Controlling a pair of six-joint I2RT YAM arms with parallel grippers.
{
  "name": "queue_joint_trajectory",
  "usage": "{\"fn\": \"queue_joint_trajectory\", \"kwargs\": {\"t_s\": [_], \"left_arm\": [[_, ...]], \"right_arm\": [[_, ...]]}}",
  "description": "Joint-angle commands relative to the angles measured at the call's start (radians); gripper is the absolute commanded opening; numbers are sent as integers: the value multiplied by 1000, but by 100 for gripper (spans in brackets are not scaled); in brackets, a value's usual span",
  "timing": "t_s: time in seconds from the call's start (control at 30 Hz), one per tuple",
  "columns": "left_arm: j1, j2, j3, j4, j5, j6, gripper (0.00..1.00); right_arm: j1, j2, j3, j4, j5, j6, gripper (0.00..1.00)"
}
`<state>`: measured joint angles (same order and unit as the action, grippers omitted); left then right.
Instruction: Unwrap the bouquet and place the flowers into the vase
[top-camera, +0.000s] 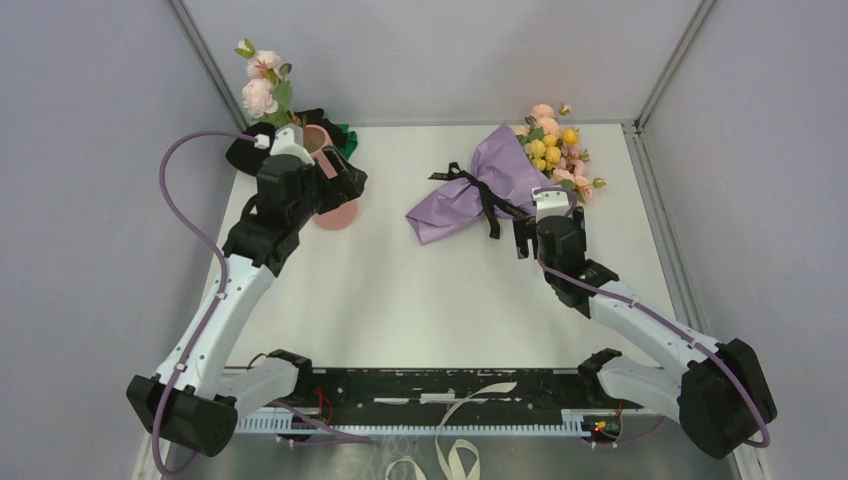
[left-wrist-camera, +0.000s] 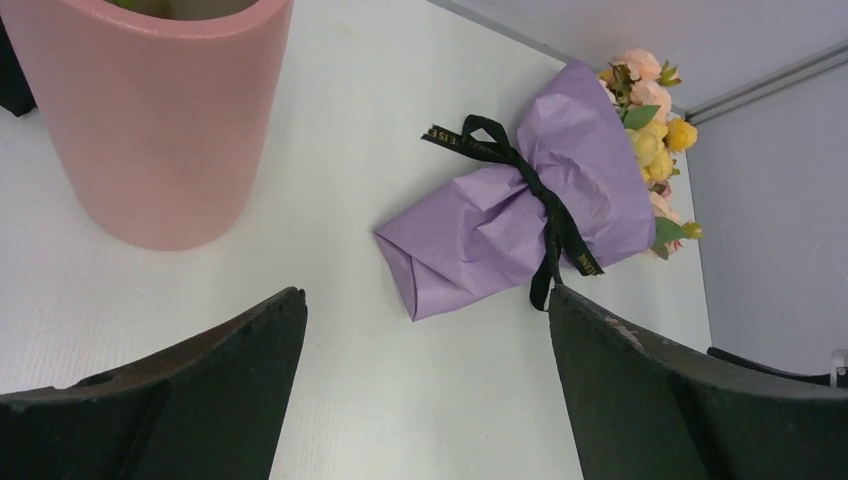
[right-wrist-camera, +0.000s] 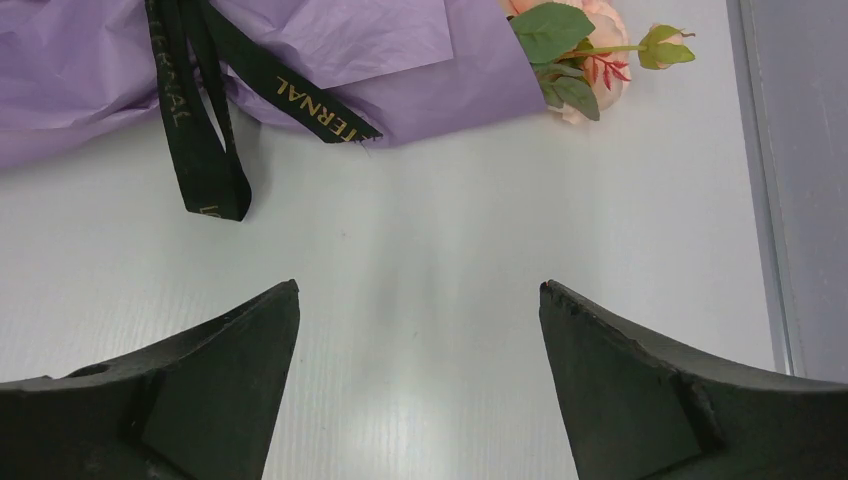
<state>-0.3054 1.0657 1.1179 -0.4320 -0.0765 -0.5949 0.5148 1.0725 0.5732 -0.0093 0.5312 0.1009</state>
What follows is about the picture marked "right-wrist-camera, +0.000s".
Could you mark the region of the black ribbon gold lettering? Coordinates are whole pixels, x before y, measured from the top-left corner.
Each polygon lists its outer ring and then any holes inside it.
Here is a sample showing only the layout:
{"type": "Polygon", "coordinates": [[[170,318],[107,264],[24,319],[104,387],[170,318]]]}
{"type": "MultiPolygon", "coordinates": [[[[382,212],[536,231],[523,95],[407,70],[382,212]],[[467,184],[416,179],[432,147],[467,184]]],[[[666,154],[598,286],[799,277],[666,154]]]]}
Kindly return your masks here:
{"type": "Polygon", "coordinates": [[[208,1],[145,4],[160,113],[187,211],[240,222],[252,201],[238,156],[221,66],[329,144],[381,132],[285,65],[208,1]]]}

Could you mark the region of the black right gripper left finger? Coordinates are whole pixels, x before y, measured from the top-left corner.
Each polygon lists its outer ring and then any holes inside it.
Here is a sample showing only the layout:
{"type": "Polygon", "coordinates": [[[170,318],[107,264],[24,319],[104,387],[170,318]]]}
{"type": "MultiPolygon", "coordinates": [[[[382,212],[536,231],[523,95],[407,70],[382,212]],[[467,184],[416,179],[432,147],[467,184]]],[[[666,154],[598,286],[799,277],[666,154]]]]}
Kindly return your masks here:
{"type": "Polygon", "coordinates": [[[1,386],[5,479],[258,479],[296,345],[280,283],[142,349],[1,386]]]}

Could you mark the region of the purple wrapping paper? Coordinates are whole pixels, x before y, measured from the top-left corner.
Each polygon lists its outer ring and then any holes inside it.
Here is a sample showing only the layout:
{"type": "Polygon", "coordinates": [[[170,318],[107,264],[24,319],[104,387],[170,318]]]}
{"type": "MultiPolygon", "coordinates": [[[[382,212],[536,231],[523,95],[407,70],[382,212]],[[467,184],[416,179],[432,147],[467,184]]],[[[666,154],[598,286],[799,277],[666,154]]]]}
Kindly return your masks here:
{"type": "MultiPolygon", "coordinates": [[[[380,132],[377,145],[538,113],[495,1],[219,1],[252,41],[380,132]]],[[[158,110],[140,1],[1,5],[1,163],[75,148],[158,110]]]]}

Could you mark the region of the pink and yellow flower bouquet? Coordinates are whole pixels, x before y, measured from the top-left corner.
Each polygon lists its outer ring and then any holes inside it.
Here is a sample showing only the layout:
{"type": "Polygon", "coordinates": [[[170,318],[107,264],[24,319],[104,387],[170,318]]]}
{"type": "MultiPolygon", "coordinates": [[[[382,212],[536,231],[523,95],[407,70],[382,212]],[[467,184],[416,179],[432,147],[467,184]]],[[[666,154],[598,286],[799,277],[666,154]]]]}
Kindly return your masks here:
{"type": "Polygon", "coordinates": [[[547,108],[564,121],[598,121],[632,82],[631,57],[652,71],[692,62],[693,34],[652,25],[633,43],[608,1],[501,1],[547,108]]]}

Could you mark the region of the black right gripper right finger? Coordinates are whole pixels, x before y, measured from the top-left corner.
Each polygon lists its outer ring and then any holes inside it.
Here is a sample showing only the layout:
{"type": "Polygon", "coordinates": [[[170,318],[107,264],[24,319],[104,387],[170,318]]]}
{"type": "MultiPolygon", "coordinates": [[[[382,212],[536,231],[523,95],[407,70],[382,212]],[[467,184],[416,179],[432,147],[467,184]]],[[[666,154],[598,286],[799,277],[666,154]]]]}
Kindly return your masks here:
{"type": "Polygon", "coordinates": [[[847,388],[736,363],[556,281],[539,319],[582,479],[843,479],[847,388]]]}

